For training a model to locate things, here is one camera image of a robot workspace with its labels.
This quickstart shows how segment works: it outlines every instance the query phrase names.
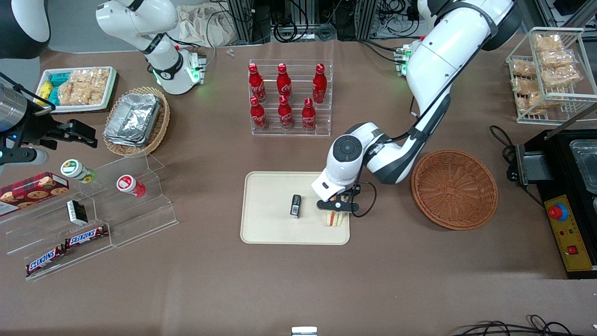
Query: table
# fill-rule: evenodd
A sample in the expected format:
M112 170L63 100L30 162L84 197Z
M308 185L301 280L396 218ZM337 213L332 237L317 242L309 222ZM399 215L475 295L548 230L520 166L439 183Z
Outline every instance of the table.
M315 325L321 335L450 335L456 326L482 320L527 325L525 315L535 313L573 332L594 334L595 281L564 280L545 210L506 179L502 145L488 130L501 126L520 143L543 129L515 123L504 59L517 41L482 51L470 63L423 150L460 149L489 168L500 201L483 227L466 232L438 227L419 211L406 180L377 184L375 208L351 221L346 245L243 243L239 226L247 173L321 171L330 144L350 126L373 121L395 136L414 118L406 81L391 63L356 42L233 47L234 57L221 49L204 85L167 96L173 115L154 155L165 164L162 187L180 224L37 282L24 280L21 258L0 253L0 330L4 335L288 335L291 326ZM333 59L332 137L252 137L250 58ZM139 52L42 57L42 69L105 65L121 76L117 97L134 87L156 86ZM96 127L101 139L106 114L74 117ZM118 158L101 140L93 150L60 143L48 164L5 169L0 184L57 172L71 157L89 167ZM364 172L363 179L373 177ZM364 191L363 206L371 196ZM4 247L0 239L0 251Z

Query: brown woven basket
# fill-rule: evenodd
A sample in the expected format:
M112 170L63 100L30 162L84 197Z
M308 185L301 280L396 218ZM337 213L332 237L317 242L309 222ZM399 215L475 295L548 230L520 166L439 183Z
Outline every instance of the brown woven basket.
M421 211L452 230L478 228L497 209L497 186L490 171L462 151L425 155L413 170L411 189Z
M145 145L143 147L117 145L117 144L109 142L105 137L104 137L104 143L106 144L106 146L108 147L110 152L112 152L114 154L122 155L122 156L133 155L140 151L146 151L147 153L151 153L158 147L159 143L162 142L162 139L166 135L166 129L168 128L168 122L170 122L170 107L168 106L168 102L166 101L166 97L164 97L164 94L162 94L159 90L157 90L153 87L134 88L125 94L128 94L128 93L153 94L156 97L159 97L159 99L161 100L161 105L160 105L159 111L158 111L158 117L156 118L155 124L153 125L153 129L149 136L147 145ZM123 94L120 98L118 98L118 100L112 106L112 109L110 110L110 114L108 115L108 119L106 120L106 125L108 125L108 123L110 122L110 119L112 118L112 115L114 114L114 110L118 106L118 103L121 101L122 97L125 96L125 94Z

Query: blue package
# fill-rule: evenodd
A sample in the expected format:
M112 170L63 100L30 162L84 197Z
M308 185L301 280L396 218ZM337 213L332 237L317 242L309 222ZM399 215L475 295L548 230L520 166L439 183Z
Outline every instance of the blue package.
M53 103L56 106L60 106L60 99L58 99L58 88L55 87L52 89L52 92L50 92L50 96L48 97L48 100Z
M50 76L50 83L52 86L60 86L67 80L69 80L70 74L68 72L63 72L62 74L52 74Z

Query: yellow control panel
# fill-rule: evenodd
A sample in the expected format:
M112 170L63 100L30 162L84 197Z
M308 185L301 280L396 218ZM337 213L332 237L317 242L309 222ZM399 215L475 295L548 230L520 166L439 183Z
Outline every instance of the yellow control panel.
M566 195L548 200L544 204L566 270L569 272L592 270L593 265Z

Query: cloth bag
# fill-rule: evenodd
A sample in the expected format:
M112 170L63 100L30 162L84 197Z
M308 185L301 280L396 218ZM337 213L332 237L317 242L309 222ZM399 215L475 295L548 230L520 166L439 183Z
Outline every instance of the cloth bag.
M233 26L234 20L225 2L206 2L199 5L178 5L179 14L179 40L189 43L198 43L208 47L220 47L235 42L238 37Z

